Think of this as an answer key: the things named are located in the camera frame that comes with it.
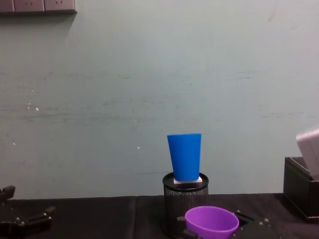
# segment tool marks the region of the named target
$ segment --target plastic cup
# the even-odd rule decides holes
[[[238,229],[238,218],[228,210],[212,206],[196,207],[185,214],[186,227],[203,239],[229,239]]]
[[[195,181],[199,178],[200,133],[171,134],[167,136],[174,178],[177,181]]]

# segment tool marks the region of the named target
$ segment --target electrical outlet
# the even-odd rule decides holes
[[[44,0],[45,11],[74,11],[74,0]]]
[[[41,12],[44,11],[43,0],[14,0],[15,12]]]
[[[13,0],[0,0],[0,12],[14,12]]]

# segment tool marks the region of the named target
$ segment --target purple cup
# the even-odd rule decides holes
[[[203,239],[228,239],[238,229],[238,218],[228,210],[202,206],[188,210],[186,227]]]

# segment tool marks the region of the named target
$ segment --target black mesh pencil holder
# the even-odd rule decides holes
[[[185,213],[194,207],[208,204],[208,178],[200,173],[201,183],[174,184],[174,175],[169,173],[163,178],[165,197],[165,232],[179,239],[185,225]]]

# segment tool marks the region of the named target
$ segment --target black table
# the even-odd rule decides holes
[[[28,239],[168,239],[161,229],[163,196],[13,200],[13,204],[26,214],[56,207],[51,230]],[[211,195],[210,204],[268,218],[287,239],[319,238],[319,224],[305,223],[282,194]]]

